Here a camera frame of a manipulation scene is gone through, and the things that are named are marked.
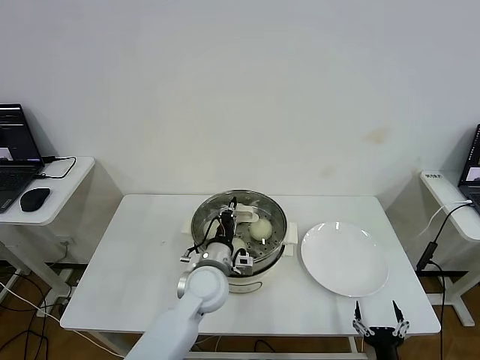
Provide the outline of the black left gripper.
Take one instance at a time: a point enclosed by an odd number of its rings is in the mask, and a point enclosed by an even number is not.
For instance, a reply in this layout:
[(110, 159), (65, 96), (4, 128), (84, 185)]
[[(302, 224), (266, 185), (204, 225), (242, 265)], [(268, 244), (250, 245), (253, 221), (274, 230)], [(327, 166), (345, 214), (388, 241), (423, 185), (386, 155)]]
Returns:
[(231, 245), (233, 243), (235, 223), (233, 221), (227, 221), (227, 215), (230, 218), (234, 218), (236, 216), (237, 205), (237, 198), (234, 196), (229, 201), (227, 210), (224, 210), (219, 214), (220, 225), (217, 227), (216, 239), (224, 244)]

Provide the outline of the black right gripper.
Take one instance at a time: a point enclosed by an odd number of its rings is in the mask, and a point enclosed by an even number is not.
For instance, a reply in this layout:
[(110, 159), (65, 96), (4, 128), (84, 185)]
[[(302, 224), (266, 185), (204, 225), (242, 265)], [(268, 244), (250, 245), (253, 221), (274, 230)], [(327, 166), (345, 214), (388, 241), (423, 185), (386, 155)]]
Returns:
[(398, 307), (395, 300), (392, 301), (392, 304), (397, 319), (396, 327), (368, 328), (362, 322), (359, 302), (355, 302), (352, 326), (359, 335), (366, 336), (365, 342), (373, 347), (377, 360), (399, 360), (398, 347), (404, 343), (404, 338), (410, 328), (410, 322), (404, 319), (403, 312)]

